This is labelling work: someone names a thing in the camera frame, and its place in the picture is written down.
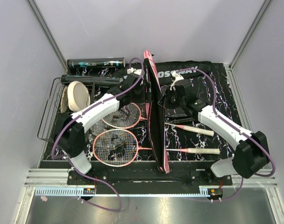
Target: pink badminton racket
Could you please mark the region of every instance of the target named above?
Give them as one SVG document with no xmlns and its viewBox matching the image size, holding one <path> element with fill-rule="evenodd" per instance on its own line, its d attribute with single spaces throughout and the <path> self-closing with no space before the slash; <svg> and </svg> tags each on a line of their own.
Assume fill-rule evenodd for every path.
<svg viewBox="0 0 284 224">
<path fill-rule="evenodd" d="M 147 119 L 142 117 L 140 107 L 137 104 L 131 103 L 131 104 L 124 106 L 120 110 L 117 110 L 105 116 L 102 120 L 107 125 L 114 127 L 114 128 L 130 129 L 136 126 L 140 120 L 147 120 Z M 175 126 L 175 127 L 181 128 L 189 132 L 206 134 L 209 136 L 214 135 L 214 132 L 210 130 L 191 127 L 187 125 L 174 125 L 174 124 L 169 124 L 169 123 L 166 123 L 166 124 L 169 126 Z"/>
<path fill-rule="evenodd" d="M 112 129 L 98 135 L 93 143 L 95 158 L 111 167 L 123 167 L 130 164 L 138 155 L 139 150 L 151 150 L 138 145 L 138 140 L 128 130 Z M 185 153 L 219 154 L 219 149 L 185 148 L 167 149 Z"/>
</svg>

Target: floor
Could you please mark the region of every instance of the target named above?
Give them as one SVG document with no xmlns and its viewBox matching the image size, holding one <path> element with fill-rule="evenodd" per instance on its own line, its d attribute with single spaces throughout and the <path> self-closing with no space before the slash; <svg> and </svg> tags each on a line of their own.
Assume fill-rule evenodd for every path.
<svg viewBox="0 0 284 224">
<path fill-rule="evenodd" d="M 225 196 L 233 194 L 226 189 Z M 117 208 L 114 197 L 93 198 L 94 203 Z M 76 197 L 49 197 L 43 202 L 33 199 L 28 224 L 273 224 L 267 193 L 263 189 L 243 189 L 227 202 L 196 202 L 188 198 L 123 198 L 123 210 L 108 212 L 88 204 L 81 204 Z"/>
</svg>

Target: black mount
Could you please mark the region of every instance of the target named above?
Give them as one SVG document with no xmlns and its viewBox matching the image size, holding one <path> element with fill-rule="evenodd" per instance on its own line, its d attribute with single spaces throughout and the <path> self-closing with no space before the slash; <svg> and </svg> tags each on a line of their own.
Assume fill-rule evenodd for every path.
<svg viewBox="0 0 284 224">
<path fill-rule="evenodd" d="M 53 140 L 57 139 L 62 129 L 72 120 L 68 113 L 58 114 L 57 122 L 53 132 Z M 78 156 L 85 148 L 85 133 L 82 123 L 74 122 L 62 135 L 58 142 L 60 149 L 63 149 L 71 158 Z"/>
<path fill-rule="evenodd" d="M 140 75 L 135 73 L 128 74 L 127 78 L 124 79 L 124 81 L 119 83 L 117 86 L 109 89 L 107 93 L 116 96 L 117 94 L 131 87 L 137 81 L 139 76 Z M 123 106 L 128 105 L 130 103 L 137 103 L 137 104 L 145 103 L 145 98 L 146 98 L 145 90 L 146 90 L 145 80 L 141 78 L 140 82 L 131 91 L 117 97 L 117 100 L 119 100 L 120 102 L 119 108 L 122 108 Z"/>
<path fill-rule="evenodd" d="M 88 173 L 86 173 L 86 175 L 95 177 L 94 172 L 95 172 L 94 168 L 92 168 L 89 170 Z M 68 172 L 67 185 L 92 185 L 92 184 L 94 184 L 93 180 L 83 177 L 82 175 L 78 174 L 76 171 L 70 170 Z"/>
<path fill-rule="evenodd" d="M 269 153 L 267 137 L 264 133 L 256 132 L 251 137 Z M 240 142 L 232 159 L 234 169 L 244 178 L 250 178 L 268 163 L 267 156 L 249 139 Z"/>
<path fill-rule="evenodd" d="M 174 84 L 175 88 L 168 88 L 159 104 L 168 109 L 181 107 L 185 114 L 198 120 L 198 113 L 202 108 L 210 105 L 203 98 L 198 98 L 188 79 L 182 79 Z"/>
<path fill-rule="evenodd" d="M 220 186 L 221 182 L 223 185 L 232 185 L 232 179 L 230 175 L 226 175 L 223 177 L 216 177 L 210 168 L 206 168 L 205 170 L 193 170 L 190 172 L 191 176 L 191 185 L 193 186 Z"/>
</svg>

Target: gray wall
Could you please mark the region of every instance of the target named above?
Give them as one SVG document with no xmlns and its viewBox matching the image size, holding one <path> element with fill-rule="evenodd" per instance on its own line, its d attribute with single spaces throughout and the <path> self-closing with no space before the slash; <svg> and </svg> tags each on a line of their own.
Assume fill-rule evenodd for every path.
<svg viewBox="0 0 284 224">
<path fill-rule="evenodd" d="M 268 137 L 284 201 L 284 0 L 275 0 L 234 67 L 254 131 Z"/>
<path fill-rule="evenodd" d="M 51 81 L 63 73 L 25 0 L 0 0 L 0 224 L 16 211 L 29 168 L 42 150 L 36 137 Z"/>
<path fill-rule="evenodd" d="M 263 0 L 35 0 L 66 59 L 229 63 Z"/>
</svg>

